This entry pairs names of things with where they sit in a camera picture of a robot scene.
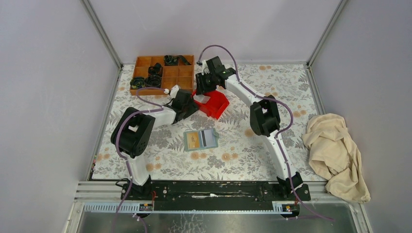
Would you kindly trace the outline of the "green card holder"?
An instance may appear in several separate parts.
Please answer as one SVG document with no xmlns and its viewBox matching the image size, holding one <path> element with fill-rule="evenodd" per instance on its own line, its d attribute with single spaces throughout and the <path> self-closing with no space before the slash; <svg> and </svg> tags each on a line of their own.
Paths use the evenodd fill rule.
<svg viewBox="0 0 412 233">
<path fill-rule="evenodd" d="M 184 132 L 184 150 L 196 151 L 217 148 L 220 135 L 214 128 Z"/>
</svg>

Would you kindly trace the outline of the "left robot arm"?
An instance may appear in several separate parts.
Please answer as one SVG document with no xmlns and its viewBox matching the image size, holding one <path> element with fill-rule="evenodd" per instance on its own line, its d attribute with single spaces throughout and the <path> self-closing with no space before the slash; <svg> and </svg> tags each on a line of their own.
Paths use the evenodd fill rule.
<svg viewBox="0 0 412 233">
<path fill-rule="evenodd" d="M 129 107 L 111 135 L 118 155 L 126 161 L 132 193 L 140 200 L 149 197 L 151 187 L 143 153 L 146 150 L 154 128 L 173 125 L 188 118 L 199 110 L 192 92 L 174 86 L 170 91 L 171 103 L 160 105 L 158 109 L 138 110 Z"/>
</svg>

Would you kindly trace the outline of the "orange credit card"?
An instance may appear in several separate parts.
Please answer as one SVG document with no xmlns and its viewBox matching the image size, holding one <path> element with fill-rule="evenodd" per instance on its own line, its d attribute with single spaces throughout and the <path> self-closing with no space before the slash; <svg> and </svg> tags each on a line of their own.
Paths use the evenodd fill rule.
<svg viewBox="0 0 412 233">
<path fill-rule="evenodd" d="M 198 132 L 187 133 L 187 143 L 189 149 L 198 149 L 200 147 L 200 139 Z"/>
</svg>

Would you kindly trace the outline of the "stack of credit cards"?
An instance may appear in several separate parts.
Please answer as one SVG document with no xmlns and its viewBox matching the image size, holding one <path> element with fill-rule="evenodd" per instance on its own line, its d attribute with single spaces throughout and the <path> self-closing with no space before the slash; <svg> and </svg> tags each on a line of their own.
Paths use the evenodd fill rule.
<svg viewBox="0 0 412 233">
<path fill-rule="evenodd" d="M 205 96 L 205 95 L 194 95 L 193 96 L 194 100 L 201 103 L 201 104 L 206 104 L 210 97 L 209 96 Z"/>
</svg>

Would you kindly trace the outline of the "red plastic bin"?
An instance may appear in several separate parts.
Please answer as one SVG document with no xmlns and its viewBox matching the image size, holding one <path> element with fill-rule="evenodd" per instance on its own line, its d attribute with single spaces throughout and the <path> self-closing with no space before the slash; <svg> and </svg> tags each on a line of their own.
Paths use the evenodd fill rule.
<svg viewBox="0 0 412 233">
<path fill-rule="evenodd" d="M 212 91 L 204 94 L 209 96 L 210 99 L 206 104 L 201 104 L 194 100 L 197 104 L 200 111 L 205 113 L 208 117 L 219 119 L 223 112 L 229 106 L 229 101 L 226 98 L 226 95 L 219 91 Z"/>
</svg>

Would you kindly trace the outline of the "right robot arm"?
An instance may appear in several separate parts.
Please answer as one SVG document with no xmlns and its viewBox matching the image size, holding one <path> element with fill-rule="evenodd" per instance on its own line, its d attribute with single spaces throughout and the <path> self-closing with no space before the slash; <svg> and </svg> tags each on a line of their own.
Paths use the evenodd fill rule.
<svg viewBox="0 0 412 233">
<path fill-rule="evenodd" d="M 250 108 L 250 127 L 265 143 L 274 162 L 279 186 L 279 195 L 291 200 L 303 184 L 299 172 L 289 162 L 286 147 L 281 138 L 280 114 L 278 104 L 273 96 L 262 96 L 250 85 L 242 81 L 238 72 L 226 68 L 218 56 L 209 60 L 198 60 L 201 72 L 195 75 L 198 95 L 205 95 L 216 90 L 218 86 L 236 95 Z"/>
</svg>

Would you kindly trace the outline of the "white magnetic stripe card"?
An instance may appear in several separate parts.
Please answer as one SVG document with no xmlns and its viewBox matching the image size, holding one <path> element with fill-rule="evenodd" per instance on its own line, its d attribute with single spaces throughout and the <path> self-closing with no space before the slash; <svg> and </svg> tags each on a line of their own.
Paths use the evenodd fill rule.
<svg viewBox="0 0 412 233">
<path fill-rule="evenodd" d="M 215 148 L 218 146 L 214 129 L 201 130 L 200 141 L 202 148 Z"/>
</svg>

